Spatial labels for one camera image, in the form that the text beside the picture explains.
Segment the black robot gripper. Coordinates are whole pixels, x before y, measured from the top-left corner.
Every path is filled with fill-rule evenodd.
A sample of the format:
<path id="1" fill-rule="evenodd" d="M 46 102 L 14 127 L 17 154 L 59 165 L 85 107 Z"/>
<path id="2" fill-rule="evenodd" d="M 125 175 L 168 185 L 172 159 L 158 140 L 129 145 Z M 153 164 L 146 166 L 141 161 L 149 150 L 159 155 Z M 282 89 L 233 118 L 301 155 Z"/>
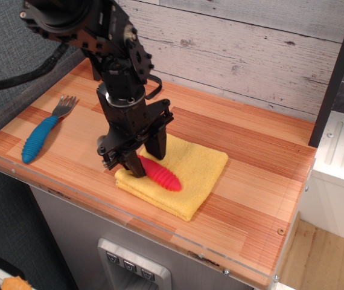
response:
<path id="1" fill-rule="evenodd" d="M 167 147 L 166 126 L 173 120 L 170 101 L 162 99 L 146 104 L 145 97 L 113 99 L 105 87 L 97 89 L 105 118 L 109 124 L 107 135 L 97 142 L 97 152 L 104 166 L 111 170 L 122 165 L 136 178 L 146 176 L 136 151 L 145 146 L 147 152 L 164 159 Z"/>

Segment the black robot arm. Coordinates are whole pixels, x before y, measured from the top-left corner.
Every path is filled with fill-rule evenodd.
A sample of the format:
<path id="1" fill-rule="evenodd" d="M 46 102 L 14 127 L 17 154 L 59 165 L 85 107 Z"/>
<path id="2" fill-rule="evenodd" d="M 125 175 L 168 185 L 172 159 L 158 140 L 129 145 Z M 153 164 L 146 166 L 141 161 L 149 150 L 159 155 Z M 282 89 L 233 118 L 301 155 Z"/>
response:
<path id="1" fill-rule="evenodd" d="M 145 85 L 151 54 L 140 44 L 129 16 L 115 1 L 24 1 L 21 18 L 45 39 L 80 48 L 100 82 L 97 96 L 109 124 L 98 145 L 108 169 L 121 164 L 137 178 L 145 176 L 137 149 L 161 160 L 166 154 L 170 101 L 153 101 Z"/>

